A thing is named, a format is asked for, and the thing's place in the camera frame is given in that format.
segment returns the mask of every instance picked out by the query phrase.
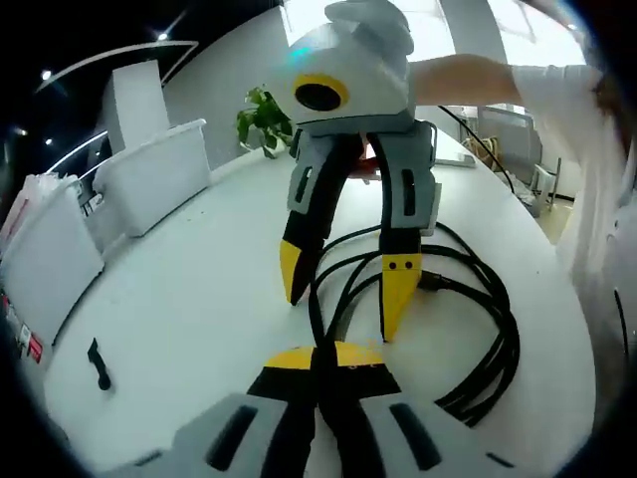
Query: window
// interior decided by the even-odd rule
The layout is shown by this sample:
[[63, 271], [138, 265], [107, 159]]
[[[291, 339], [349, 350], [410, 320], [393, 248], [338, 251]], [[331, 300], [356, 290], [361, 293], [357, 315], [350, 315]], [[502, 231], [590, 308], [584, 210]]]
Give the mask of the window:
[[511, 65], [583, 65], [570, 31], [519, 0], [489, 0]]
[[[286, 0], [288, 43], [292, 45], [309, 30], [328, 23], [323, 9], [337, 0]], [[407, 18], [414, 39], [410, 62], [455, 53], [451, 33], [438, 0], [391, 0]]]

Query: person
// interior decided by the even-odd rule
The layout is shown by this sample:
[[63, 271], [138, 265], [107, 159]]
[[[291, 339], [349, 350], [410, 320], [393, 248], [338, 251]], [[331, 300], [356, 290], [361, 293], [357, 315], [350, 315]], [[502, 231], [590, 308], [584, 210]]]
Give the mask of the person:
[[610, 75], [582, 66], [509, 66], [474, 55], [411, 64], [418, 105], [524, 107], [544, 144], [581, 168], [581, 190], [556, 247], [591, 335], [598, 397], [623, 374], [621, 321], [637, 325], [637, 194], [631, 118]]

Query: person's arm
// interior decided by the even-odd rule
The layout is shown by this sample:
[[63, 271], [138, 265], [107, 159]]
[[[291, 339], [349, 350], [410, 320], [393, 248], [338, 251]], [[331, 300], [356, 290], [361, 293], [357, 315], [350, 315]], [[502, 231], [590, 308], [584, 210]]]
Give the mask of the person's arm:
[[509, 65], [476, 55], [410, 64], [417, 105], [523, 105]]

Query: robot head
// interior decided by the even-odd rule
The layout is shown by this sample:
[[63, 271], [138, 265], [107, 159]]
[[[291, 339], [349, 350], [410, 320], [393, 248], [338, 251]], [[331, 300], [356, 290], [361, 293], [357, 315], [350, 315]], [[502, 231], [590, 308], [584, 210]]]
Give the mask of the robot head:
[[315, 135], [409, 127], [413, 41], [404, 15], [387, 0], [339, 2], [325, 14], [332, 23], [295, 42], [268, 82], [282, 111]]

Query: white storage box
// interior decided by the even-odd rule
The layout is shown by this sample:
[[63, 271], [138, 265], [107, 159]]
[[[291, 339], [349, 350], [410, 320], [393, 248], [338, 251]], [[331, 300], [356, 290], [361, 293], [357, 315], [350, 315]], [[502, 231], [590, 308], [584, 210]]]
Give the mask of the white storage box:
[[210, 184], [204, 124], [198, 119], [173, 127], [119, 152], [98, 169], [93, 188], [117, 209], [127, 236], [143, 236]]
[[74, 177], [31, 212], [0, 263], [0, 279], [18, 318], [46, 346], [104, 267], [80, 211]]

